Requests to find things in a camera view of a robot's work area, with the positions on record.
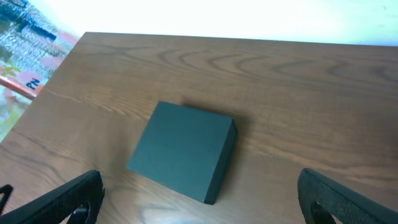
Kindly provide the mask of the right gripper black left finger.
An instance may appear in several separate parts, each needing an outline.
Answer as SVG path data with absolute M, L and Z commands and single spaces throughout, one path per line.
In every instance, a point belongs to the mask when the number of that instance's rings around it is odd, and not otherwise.
M 96 223 L 105 191 L 101 174 L 89 170 L 45 195 L 1 215 L 1 223 Z

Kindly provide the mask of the colourful patterned floor mat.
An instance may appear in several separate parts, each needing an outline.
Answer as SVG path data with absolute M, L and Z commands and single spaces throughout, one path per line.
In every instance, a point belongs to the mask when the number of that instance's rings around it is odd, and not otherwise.
M 1 137 L 5 138 L 78 37 L 26 0 L 1 0 Z

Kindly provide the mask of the dark green box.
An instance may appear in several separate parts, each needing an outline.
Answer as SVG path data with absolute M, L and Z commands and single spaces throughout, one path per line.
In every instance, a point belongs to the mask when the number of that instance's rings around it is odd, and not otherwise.
M 160 101 L 127 168 L 201 203 L 213 205 L 234 151 L 234 119 Z

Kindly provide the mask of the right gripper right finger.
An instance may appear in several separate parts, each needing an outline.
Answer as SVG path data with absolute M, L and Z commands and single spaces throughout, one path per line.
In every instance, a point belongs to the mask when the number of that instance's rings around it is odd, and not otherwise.
M 313 169 L 301 171 L 297 190 L 306 223 L 397 223 L 397 212 Z

